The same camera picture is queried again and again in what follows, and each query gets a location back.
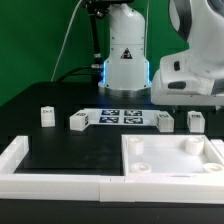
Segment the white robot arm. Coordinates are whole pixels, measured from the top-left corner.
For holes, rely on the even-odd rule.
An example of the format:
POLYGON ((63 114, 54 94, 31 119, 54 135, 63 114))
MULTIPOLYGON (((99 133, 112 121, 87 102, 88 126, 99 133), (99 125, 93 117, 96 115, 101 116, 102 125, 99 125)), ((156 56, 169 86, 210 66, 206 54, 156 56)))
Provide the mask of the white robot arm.
POLYGON ((169 18, 189 48, 162 57, 150 77, 144 18, 126 4, 110 7, 110 54, 99 89, 129 97, 149 92, 157 105, 224 106, 224 0, 169 0, 169 18))

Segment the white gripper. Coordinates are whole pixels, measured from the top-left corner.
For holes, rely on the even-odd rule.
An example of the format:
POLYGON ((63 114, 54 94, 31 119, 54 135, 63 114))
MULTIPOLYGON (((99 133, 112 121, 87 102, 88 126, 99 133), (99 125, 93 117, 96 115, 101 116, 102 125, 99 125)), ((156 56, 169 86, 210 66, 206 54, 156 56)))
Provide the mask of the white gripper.
POLYGON ((188 53, 163 57, 153 77, 151 101, 157 105, 224 106, 224 63, 191 60, 188 53))

